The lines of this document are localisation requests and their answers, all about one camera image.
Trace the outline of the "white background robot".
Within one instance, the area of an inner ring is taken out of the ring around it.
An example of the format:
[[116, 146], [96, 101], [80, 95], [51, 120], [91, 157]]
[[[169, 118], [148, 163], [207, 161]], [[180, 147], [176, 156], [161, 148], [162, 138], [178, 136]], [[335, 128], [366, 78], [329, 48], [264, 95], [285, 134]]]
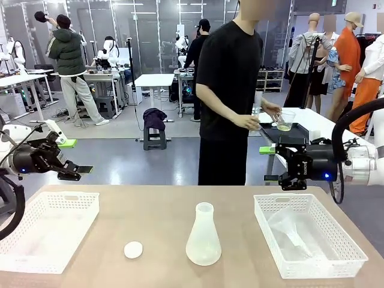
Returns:
[[7, 53], [5, 54], [6, 60], [13, 60], [17, 65], [20, 74], [27, 74], [25, 68], [25, 51], [23, 44], [19, 40], [15, 40], [13, 37], [10, 37], [7, 42]]
[[179, 67], [183, 68], [187, 60], [187, 53], [188, 53], [188, 47], [189, 47], [188, 36], [177, 34], [175, 46], [178, 51]]
[[96, 64], [102, 69], [117, 68], [119, 58], [119, 47], [112, 36], [106, 36], [103, 48], [98, 51]]

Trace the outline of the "clear plastic beaker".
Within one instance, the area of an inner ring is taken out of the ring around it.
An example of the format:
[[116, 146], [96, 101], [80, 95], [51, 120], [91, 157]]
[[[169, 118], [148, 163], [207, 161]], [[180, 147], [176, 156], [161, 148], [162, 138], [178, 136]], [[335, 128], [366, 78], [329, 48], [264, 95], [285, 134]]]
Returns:
[[290, 131], [295, 119], [296, 113], [292, 111], [281, 112], [277, 119], [277, 129], [280, 131]]

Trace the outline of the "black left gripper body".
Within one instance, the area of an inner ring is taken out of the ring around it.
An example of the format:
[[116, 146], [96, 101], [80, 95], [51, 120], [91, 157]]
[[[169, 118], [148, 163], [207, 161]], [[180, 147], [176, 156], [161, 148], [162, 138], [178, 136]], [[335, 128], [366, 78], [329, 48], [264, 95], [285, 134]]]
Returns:
[[12, 155], [11, 167], [21, 174], [59, 172], [65, 157], [55, 141], [30, 140], [20, 145]]

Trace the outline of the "white standing desk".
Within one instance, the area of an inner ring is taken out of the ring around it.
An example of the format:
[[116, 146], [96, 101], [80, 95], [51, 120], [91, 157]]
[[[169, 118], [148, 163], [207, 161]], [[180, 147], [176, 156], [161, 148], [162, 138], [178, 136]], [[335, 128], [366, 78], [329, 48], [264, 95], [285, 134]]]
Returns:
[[173, 83], [174, 74], [142, 74], [137, 78], [137, 87], [148, 88], [151, 108], [163, 110], [161, 101], [161, 88], [170, 87]]

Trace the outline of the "person's right forearm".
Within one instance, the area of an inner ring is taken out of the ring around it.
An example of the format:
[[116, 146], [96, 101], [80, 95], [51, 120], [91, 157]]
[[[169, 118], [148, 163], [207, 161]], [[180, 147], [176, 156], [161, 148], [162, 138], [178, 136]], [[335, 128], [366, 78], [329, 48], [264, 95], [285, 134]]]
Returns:
[[226, 118], [234, 124], [236, 123], [238, 114], [224, 105], [215, 94], [202, 94], [199, 96], [199, 99], [216, 114]]

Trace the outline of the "translucent plastic funnel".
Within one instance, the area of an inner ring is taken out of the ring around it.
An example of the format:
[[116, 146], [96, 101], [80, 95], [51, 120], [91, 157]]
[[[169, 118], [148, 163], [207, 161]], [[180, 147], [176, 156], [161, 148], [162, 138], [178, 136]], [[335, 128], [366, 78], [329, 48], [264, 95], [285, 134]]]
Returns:
[[305, 256], [309, 258], [313, 256], [297, 231], [295, 211], [291, 206], [287, 206], [271, 215], [268, 218], [268, 225], [272, 230], [286, 235], [292, 245]]

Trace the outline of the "black tray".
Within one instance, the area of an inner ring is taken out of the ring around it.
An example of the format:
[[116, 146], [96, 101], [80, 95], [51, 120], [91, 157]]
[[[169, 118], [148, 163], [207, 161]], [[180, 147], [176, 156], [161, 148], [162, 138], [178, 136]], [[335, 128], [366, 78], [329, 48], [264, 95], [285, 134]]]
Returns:
[[306, 128], [299, 123], [293, 123], [290, 131], [281, 131], [272, 123], [261, 123], [261, 132], [272, 143], [277, 143], [281, 136], [304, 139], [306, 143], [309, 143], [309, 132]]

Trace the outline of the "long white desk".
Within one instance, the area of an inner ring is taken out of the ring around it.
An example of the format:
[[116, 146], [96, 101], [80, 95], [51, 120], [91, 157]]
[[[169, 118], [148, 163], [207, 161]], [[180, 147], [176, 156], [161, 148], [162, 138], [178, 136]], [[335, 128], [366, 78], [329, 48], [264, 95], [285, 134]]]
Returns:
[[40, 78], [43, 78], [47, 82], [46, 74], [20, 74], [0, 78], [0, 91], [15, 89], [17, 86], [21, 86], [23, 89], [30, 87], [35, 105], [37, 107], [37, 113], [40, 121], [43, 121], [43, 114], [41, 111], [40, 102], [38, 100], [37, 91], [34, 82]]

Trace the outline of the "black light stand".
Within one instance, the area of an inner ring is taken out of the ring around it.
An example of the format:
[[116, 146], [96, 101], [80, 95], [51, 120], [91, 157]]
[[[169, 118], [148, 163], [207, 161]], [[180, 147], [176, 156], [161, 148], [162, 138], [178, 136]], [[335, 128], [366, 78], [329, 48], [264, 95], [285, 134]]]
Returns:
[[136, 106], [138, 105], [137, 102], [137, 92], [136, 92], [136, 85], [135, 85], [135, 78], [134, 78], [134, 68], [133, 68], [133, 56], [132, 56], [132, 51], [131, 51], [131, 37], [128, 37], [126, 39], [126, 45], [128, 48], [128, 55], [129, 55], [129, 60], [130, 60], [130, 71], [131, 71], [131, 88], [132, 88], [132, 98], [133, 98], [133, 105]]

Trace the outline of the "person in green jacket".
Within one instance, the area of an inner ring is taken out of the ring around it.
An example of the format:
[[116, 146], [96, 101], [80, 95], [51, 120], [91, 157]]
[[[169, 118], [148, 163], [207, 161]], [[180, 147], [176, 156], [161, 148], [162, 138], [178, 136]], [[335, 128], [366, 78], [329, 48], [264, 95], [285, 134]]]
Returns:
[[80, 34], [71, 29], [71, 20], [66, 15], [60, 14], [55, 20], [50, 18], [49, 22], [53, 25], [53, 30], [46, 55], [56, 61], [70, 122], [77, 127], [82, 125], [76, 102], [76, 96], [79, 96], [96, 126], [108, 124], [109, 120], [100, 115], [84, 78], [86, 67], [82, 58]]

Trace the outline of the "dark grey step stool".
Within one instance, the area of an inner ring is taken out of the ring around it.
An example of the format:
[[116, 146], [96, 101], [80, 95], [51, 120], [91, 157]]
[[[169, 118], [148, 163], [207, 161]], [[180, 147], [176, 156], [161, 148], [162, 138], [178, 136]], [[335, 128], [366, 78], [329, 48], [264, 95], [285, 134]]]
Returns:
[[148, 151], [152, 148], [166, 149], [166, 134], [164, 130], [145, 127], [143, 131], [143, 149]]

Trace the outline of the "white round flask cap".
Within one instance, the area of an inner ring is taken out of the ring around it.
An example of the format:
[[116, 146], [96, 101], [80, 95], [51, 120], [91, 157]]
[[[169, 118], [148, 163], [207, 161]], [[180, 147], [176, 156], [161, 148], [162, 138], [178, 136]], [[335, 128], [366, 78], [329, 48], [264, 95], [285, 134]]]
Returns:
[[143, 245], [139, 241], [131, 241], [124, 246], [124, 255], [128, 259], [136, 259], [143, 253]]

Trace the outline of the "grey robot workbench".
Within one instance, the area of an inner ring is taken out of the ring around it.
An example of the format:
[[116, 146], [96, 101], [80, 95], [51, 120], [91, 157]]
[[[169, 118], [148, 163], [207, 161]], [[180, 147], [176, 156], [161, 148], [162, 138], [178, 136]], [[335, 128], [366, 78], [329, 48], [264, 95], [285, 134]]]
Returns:
[[102, 117], [97, 109], [95, 98], [113, 97], [116, 107], [117, 118], [124, 107], [128, 104], [126, 100], [124, 74], [118, 70], [85, 70], [82, 74], [75, 76], [64, 76], [56, 73], [60, 79], [64, 101], [70, 119], [79, 120], [78, 103], [82, 102], [88, 116], [94, 122]]

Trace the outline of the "translucent plastic Erlenmeyer flask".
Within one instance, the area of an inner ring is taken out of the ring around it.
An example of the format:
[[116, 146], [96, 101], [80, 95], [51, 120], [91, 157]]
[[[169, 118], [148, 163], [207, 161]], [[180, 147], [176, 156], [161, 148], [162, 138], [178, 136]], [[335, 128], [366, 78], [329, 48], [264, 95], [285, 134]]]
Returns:
[[185, 252], [191, 262], [199, 266], [215, 264], [221, 257], [221, 244], [214, 223], [214, 207], [208, 202], [196, 205], [194, 224]]

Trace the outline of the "white perforated plastic basket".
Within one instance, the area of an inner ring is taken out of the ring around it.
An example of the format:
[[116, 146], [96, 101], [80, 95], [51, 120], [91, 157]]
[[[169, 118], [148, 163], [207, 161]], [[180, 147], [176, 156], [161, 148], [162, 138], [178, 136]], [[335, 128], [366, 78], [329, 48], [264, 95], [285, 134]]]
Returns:
[[99, 210], [99, 193], [40, 193], [15, 231], [0, 241], [0, 271], [63, 273]]
[[[291, 206], [309, 258], [286, 235], [272, 230], [268, 218]], [[283, 279], [353, 278], [368, 256], [313, 194], [254, 196], [254, 214]]]

